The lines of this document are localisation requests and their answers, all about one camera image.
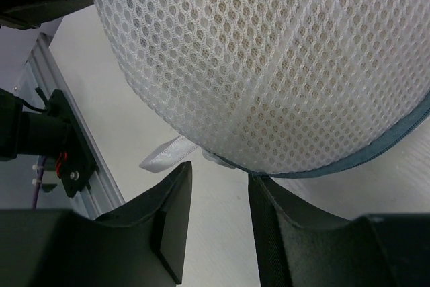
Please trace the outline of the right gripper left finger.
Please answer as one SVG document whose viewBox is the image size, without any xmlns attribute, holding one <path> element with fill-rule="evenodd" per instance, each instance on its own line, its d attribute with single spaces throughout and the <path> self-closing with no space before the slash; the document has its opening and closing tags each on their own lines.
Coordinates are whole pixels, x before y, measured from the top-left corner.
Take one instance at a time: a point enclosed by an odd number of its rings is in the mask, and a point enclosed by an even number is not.
<svg viewBox="0 0 430 287">
<path fill-rule="evenodd" d="M 95 220 L 72 210 L 1 211 L 2 286 L 177 286 L 192 166 Z"/>
</svg>

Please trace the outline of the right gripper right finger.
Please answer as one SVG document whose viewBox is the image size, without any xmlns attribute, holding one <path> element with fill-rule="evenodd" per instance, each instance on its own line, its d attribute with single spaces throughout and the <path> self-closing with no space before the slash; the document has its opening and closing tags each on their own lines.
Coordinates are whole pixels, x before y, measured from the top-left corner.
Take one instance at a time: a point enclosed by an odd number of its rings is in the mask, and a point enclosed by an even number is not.
<svg viewBox="0 0 430 287">
<path fill-rule="evenodd" d="M 262 286 L 428 286 L 429 215 L 328 213 L 269 177 L 250 176 Z"/>
</svg>

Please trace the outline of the white mesh laundry bag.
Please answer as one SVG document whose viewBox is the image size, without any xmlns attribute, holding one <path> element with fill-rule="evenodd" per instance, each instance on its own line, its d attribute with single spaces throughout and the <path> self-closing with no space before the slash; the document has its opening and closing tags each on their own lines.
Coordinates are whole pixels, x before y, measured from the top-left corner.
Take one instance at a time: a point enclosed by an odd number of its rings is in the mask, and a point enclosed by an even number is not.
<svg viewBox="0 0 430 287">
<path fill-rule="evenodd" d="M 94 0 L 134 93 L 250 173 L 366 163 L 429 115 L 429 0 Z"/>
</svg>

